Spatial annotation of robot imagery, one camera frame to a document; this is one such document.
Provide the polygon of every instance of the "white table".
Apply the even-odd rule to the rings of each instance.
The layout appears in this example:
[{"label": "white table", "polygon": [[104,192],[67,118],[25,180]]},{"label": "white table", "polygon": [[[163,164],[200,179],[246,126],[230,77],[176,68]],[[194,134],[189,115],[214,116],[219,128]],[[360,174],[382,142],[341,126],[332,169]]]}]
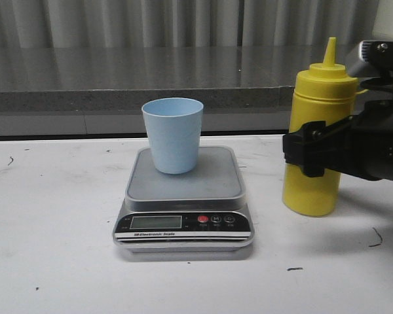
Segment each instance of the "white table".
[{"label": "white table", "polygon": [[201,144],[246,166],[245,260],[121,257],[111,232],[146,139],[0,142],[0,313],[393,313],[393,182],[343,176],[335,212],[304,217],[281,202],[281,136]]}]

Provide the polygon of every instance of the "scale button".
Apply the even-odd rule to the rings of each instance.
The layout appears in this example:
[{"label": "scale button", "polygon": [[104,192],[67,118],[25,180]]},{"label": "scale button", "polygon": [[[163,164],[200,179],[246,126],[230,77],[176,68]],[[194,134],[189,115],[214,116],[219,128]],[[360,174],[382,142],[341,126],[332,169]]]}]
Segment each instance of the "scale button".
[{"label": "scale button", "polygon": [[221,217],[219,215],[212,215],[211,216],[211,221],[212,222],[220,222],[221,221]]},{"label": "scale button", "polygon": [[225,215],[224,221],[228,222],[229,224],[233,223],[236,219],[232,215]]},{"label": "scale button", "polygon": [[199,222],[207,222],[208,221],[208,217],[206,215],[199,215],[198,216],[198,221]]}]

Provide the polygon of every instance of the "yellow squeeze bottle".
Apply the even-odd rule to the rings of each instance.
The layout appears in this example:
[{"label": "yellow squeeze bottle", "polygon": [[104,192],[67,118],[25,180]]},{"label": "yellow squeeze bottle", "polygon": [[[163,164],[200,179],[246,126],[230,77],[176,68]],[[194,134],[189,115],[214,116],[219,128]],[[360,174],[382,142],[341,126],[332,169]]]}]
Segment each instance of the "yellow squeeze bottle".
[{"label": "yellow squeeze bottle", "polygon": [[[290,132],[310,121],[326,125],[350,115],[358,80],[349,77],[345,66],[335,64],[336,38],[329,38],[323,63],[310,64],[297,74],[291,110]],[[341,174],[325,169],[323,177],[304,176],[300,168],[286,164],[283,202],[293,211],[324,216],[335,208]]]}]

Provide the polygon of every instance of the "light blue plastic cup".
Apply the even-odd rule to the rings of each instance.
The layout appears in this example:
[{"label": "light blue plastic cup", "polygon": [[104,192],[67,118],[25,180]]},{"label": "light blue plastic cup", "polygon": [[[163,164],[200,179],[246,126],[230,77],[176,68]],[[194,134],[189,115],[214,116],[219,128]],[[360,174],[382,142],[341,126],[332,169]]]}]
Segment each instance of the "light blue plastic cup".
[{"label": "light blue plastic cup", "polygon": [[203,108],[189,98],[156,99],[141,108],[156,169],[176,175],[197,165]]}]

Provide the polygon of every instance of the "gray curtain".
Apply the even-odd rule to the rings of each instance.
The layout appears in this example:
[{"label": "gray curtain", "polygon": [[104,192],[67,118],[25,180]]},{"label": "gray curtain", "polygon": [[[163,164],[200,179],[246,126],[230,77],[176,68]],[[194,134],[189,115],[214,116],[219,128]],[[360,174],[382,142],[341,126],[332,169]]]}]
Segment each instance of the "gray curtain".
[{"label": "gray curtain", "polygon": [[320,44],[371,38],[378,0],[0,0],[0,47]]}]

